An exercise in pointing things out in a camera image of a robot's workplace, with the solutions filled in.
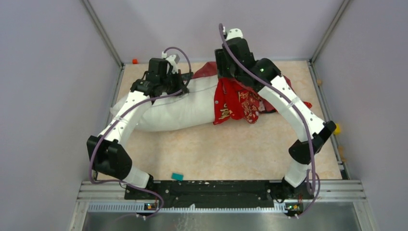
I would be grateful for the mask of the red patterned pillowcase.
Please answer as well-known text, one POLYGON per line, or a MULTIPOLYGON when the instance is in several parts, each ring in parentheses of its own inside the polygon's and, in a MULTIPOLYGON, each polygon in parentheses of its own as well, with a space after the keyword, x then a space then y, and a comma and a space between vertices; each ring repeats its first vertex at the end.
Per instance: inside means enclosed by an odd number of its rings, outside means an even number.
POLYGON ((229 119, 255 123, 261 114, 277 110, 252 89, 232 78, 217 76, 215 62, 207 62, 192 77, 189 105, 186 109, 191 125, 218 125, 229 119))

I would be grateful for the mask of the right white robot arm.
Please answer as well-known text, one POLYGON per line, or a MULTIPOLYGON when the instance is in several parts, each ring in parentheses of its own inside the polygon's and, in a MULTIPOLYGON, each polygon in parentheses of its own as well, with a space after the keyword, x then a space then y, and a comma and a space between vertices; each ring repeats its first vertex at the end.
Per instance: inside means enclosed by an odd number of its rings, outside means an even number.
POLYGON ((324 121, 296 95, 278 67, 267 58, 256 60, 244 38, 224 39, 215 50, 219 75, 230 77, 257 93, 271 104, 291 125, 297 140, 289 148, 293 161, 283 178, 282 192, 295 198, 308 170, 315 170, 319 153, 336 129, 333 121, 324 121))

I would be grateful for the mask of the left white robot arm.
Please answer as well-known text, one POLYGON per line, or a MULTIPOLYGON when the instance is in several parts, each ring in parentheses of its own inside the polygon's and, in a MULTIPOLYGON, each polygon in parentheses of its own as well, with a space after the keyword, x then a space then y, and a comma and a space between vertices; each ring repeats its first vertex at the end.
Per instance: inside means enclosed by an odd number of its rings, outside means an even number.
POLYGON ((151 58, 148 70, 131 86, 123 106, 109 125, 97 136, 87 140, 90 169, 114 179, 136 186, 136 193, 143 199, 152 197, 151 176, 136 168, 126 152, 126 143, 143 114, 156 100, 189 92, 188 81, 178 68, 176 54, 151 58))

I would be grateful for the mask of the white pillow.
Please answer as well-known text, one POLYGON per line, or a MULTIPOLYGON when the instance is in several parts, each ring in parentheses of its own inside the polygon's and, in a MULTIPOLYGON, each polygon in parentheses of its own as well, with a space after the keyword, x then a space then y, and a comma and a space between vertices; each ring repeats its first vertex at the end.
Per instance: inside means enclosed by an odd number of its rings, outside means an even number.
POLYGON ((189 93, 146 102, 150 106, 141 116, 135 130, 146 132, 173 131, 215 121, 217 76, 192 79, 189 93))

